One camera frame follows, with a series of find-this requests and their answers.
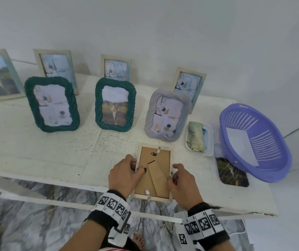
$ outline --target hand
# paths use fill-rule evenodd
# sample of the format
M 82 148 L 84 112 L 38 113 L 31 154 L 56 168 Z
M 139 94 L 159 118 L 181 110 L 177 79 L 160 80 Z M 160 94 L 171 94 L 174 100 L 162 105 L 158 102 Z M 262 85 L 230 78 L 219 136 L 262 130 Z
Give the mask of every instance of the hand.
M 113 169 L 110 170 L 109 189 L 116 190 L 127 198 L 145 173 L 142 167 L 138 167 L 136 173 L 132 172 L 132 170 L 135 170 L 136 162 L 137 160 L 128 154 L 116 164 Z
M 177 169 L 177 172 L 168 179 L 168 189 L 176 202 L 189 211 L 193 206 L 203 202 L 195 177 L 182 164 L 173 164 L 172 167 Z

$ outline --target gray wavy frame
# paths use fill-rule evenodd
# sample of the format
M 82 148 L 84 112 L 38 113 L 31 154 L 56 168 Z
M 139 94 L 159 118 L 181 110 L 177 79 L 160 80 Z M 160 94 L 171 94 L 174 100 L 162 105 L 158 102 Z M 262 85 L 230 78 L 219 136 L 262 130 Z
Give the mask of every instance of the gray wavy frame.
M 154 114 L 156 112 L 156 102 L 159 100 L 160 97 L 166 97 L 168 99 L 177 99 L 183 103 L 183 108 L 181 111 L 181 118 L 180 118 L 179 122 L 176 124 L 175 134 L 171 137 L 168 137 L 165 135 L 160 135 L 160 134 L 155 134 L 150 129 L 153 125 L 153 118 L 154 118 Z M 180 136 L 183 132 L 183 128 L 187 122 L 190 108 L 191 108 L 191 100 L 187 95 L 179 94 L 179 93 L 169 91 L 166 89 L 157 89 L 155 92 L 153 92 L 153 94 L 149 100 L 149 107 L 148 107 L 146 122 L 145 122 L 146 134 L 151 138 L 157 138 L 157 139 L 161 139 L 161 140 L 164 140 L 167 142 L 176 141 L 177 139 L 180 138 Z

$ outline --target floor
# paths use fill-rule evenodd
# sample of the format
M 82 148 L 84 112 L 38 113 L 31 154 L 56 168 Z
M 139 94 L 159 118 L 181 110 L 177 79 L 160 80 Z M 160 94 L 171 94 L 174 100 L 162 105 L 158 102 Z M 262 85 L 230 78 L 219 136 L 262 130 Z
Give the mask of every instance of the floor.
M 37 191 L 49 199 L 82 204 L 95 204 L 101 193 L 43 183 L 19 181 L 21 186 Z M 131 210 L 173 216 L 181 211 L 176 204 L 128 200 Z M 55 207 L 0 198 L 0 250 L 57 251 L 72 236 L 89 214 L 86 210 Z M 147 251 L 174 251 L 173 223 L 132 218 L 130 236 L 138 231 L 144 236 Z M 241 220 L 222 221 L 227 232 L 242 232 Z M 237 251 L 250 251 L 247 234 L 233 235 Z

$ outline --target purple plastic basket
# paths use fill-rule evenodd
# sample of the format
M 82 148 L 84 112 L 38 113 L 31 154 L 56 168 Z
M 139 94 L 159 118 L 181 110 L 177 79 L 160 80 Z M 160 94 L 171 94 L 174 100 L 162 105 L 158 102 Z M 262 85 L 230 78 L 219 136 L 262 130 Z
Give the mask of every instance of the purple plastic basket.
M 219 117 L 221 148 L 227 160 L 240 170 L 265 182 L 282 180 L 289 172 L 292 158 L 275 124 L 256 109 L 244 104 L 232 104 Z M 226 128 L 245 130 L 259 166 L 243 160 L 232 148 Z

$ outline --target dark green wavy frame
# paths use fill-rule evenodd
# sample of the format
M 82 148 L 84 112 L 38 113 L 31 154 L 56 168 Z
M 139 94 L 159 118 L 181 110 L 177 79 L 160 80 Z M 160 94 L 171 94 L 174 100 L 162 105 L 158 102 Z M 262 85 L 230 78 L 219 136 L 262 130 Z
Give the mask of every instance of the dark green wavy frame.
M 111 86 L 111 87 L 121 87 L 124 88 L 129 92 L 129 96 L 127 98 L 128 100 L 128 106 L 127 106 L 127 112 L 126 112 L 126 124 L 125 126 L 121 127 L 118 125 L 108 125 L 102 122 L 102 104 L 103 104 L 103 98 L 102 98 L 102 90 L 104 86 Z M 129 81 L 118 81 L 113 80 L 111 78 L 101 78 L 98 80 L 96 84 L 95 89 L 95 114 L 96 114 L 96 123 L 97 125 L 104 130 L 115 130 L 118 132 L 126 132 L 130 130 L 133 124 L 133 118 L 134 118 L 134 107 L 135 107 L 135 95 L 137 94 L 137 91 L 135 90 L 133 84 L 131 84 Z
M 73 119 L 71 125 L 61 125 L 57 127 L 51 127 L 44 124 L 44 119 L 39 111 L 39 103 L 34 96 L 33 89 L 35 85 L 60 85 L 65 88 L 66 98 L 69 104 L 69 112 Z M 25 82 L 25 92 L 29 101 L 30 108 L 32 110 L 36 125 L 44 132 L 55 132 L 55 131 L 74 131 L 80 125 L 80 115 L 77 110 L 76 98 L 72 84 L 65 78 L 62 77 L 30 77 Z

